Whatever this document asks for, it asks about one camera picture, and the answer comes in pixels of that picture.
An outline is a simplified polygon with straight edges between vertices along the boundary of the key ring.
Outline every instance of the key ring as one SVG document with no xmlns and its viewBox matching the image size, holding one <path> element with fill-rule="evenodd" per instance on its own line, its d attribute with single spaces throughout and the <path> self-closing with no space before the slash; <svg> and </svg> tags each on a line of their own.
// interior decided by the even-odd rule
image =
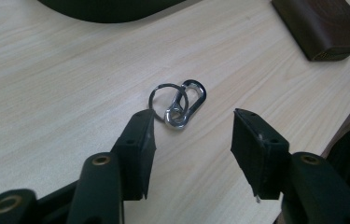
<svg viewBox="0 0 350 224">
<path fill-rule="evenodd" d="M 154 110 L 152 103 L 153 103 L 153 98 L 155 96 L 155 92 L 165 87 L 172 87 L 177 89 L 177 94 L 175 95 L 175 98 L 172 101 L 171 105 L 165 110 L 164 117 L 161 118 L 157 114 L 157 112 Z M 198 93 L 198 100 L 190 108 L 189 108 L 189 98 L 186 93 L 187 89 L 193 89 Z M 183 96 L 185 100 L 184 108 L 180 104 L 181 98 Z M 200 82 L 190 79 L 185 81 L 181 85 L 181 87 L 172 83 L 159 85 L 150 94 L 150 97 L 148 99 L 148 107 L 154 110 L 154 117 L 157 120 L 161 122 L 165 122 L 169 127 L 182 130 L 184 129 L 186 124 L 189 122 L 189 119 L 192 117 L 192 115 L 201 107 L 201 105 L 205 100 L 206 100 L 206 89 L 204 88 L 204 86 Z"/>
<path fill-rule="evenodd" d="M 162 88 L 166 88 L 166 87 L 172 87 L 172 88 L 175 88 L 178 90 L 177 94 L 180 94 L 180 96 L 184 96 L 184 101 L 185 101 L 185 105 L 184 105 L 184 109 L 182 109 L 181 111 L 177 111 L 180 113 L 180 116 L 182 117 L 185 113 L 187 113 L 187 111 L 189 110 L 189 98 L 185 92 L 185 90 L 175 84 L 172 84 L 172 83 L 165 83 L 165 84 L 160 84 L 158 87 L 156 87 L 154 89 L 154 91 L 151 92 L 149 98 L 148 98 L 148 107 L 152 110 L 154 110 L 154 107 L 152 106 L 152 101 L 154 99 L 154 96 L 155 96 L 155 92 L 159 89 L 162 89 Z M 165 122 L 165 119 L 164 118 L 161 118 L 157 112 L 154 110 L 154 117 L 159 120 L 160 122 Z"/>
<path fill-rule="evenodd" d="M 165 123 L 168 124 L 171 127 L 174 127 L 176 129 L 183 129 L 186 124 L 189 122 L 189 119 L 192 117 L 192 115 L 201 107 L 204 100 L 206 100 L 206 89 L 204 86 L 196 81 L 196 80 L 187 80 L 181 85 L 181 89 L 184 91 L 187 89 L 193 89 L 198 93 L 198 100 L 189 108 L 182 108 L 180 105 L 181 97 L 185 96 L 186 100 L 186 94 L 182 94 L 181 91 L 177 92 L 177 95 L 175 96 L 174 100 L 172 101 L 171 106 L 169 106 L 168 109 L 165 111 Z M 178 117 L 173 117 L 173 112 L 182 112 Z"/>
</svg>

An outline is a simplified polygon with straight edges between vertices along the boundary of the wood grain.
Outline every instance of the wood grain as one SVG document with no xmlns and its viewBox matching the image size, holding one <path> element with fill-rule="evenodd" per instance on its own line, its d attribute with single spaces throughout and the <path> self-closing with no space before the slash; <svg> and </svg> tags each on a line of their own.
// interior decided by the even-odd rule
<svg viewBox="0 0 350 224">
<path fill-rule="evenodd" d="M 319 154 L 350 113 L 350 58 L 308 62 L 262 0 L 188 0 L 119 24 L 0 1 L 0 193 L 42 197 L 78 179 L 157 85 L 186 79 L 207 100 L 183 132 L 155 124 L 148 199 L 125 203 L 126 222 L 273 223 L 280 202 L 256 203 L 230 153 L 232 111 Z"/>
</svg>

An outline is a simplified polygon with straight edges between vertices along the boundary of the dark brown object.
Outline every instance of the dark brown object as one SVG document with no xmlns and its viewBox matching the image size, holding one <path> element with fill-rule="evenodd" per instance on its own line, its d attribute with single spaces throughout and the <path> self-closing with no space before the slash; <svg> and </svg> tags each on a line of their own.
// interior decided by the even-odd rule
<svg viewBox="0 0 350 224">
<path fill-rule="evenodd" d="M 350 56 L 350 6 L 344 0 L 272 0 L 310 61 Z"/>
</svg>

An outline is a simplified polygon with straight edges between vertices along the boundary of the wooden table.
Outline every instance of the wooden table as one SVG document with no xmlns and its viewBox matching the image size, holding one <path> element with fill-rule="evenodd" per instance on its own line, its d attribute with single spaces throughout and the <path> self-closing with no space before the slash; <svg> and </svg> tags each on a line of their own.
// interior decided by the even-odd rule
<svg viewBox="0 0 350 224">
<path fill-rule="evenodd" d="M 207 100 L 182 132 L 155 123 L 148 199 L 125 203 L 126 222 L 273 223 L 280 202 L 256 203 L 230 152 L 232 111 L 319 154 L 350 113 L 350 58 L 308 62 L 265 0 L 188 0 L 120 24 L 0 1 L 0 193 L 75 181 L 157 85 L 186 79 Z"/>
</svg>

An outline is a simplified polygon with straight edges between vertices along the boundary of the metal clip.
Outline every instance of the metal clip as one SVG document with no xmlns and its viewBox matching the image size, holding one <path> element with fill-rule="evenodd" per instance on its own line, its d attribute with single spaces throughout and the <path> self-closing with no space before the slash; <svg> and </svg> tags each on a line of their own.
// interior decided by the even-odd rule
<svg viewBox="0 0 350 224">
<path fill-rule="evenodd" d="M 206 89 L 204 86 L 196 80 L 187 80 L 182 85 L 181 88 L 185 91 L 187 89 L 193 89 L 198 93 L 198 100 L 189 108 L 183 109 L 180 105 L 181 98 L 183 94 L 181 91 L 178 91 L 172 104 L 166 109 L 164 120 L 165 123 L 171 127 L 174 127 L 178 130 L 183 129 L 186 124 L 189 122 L 191 116 L 199 109 L 206 100 Z"/>
</svg>

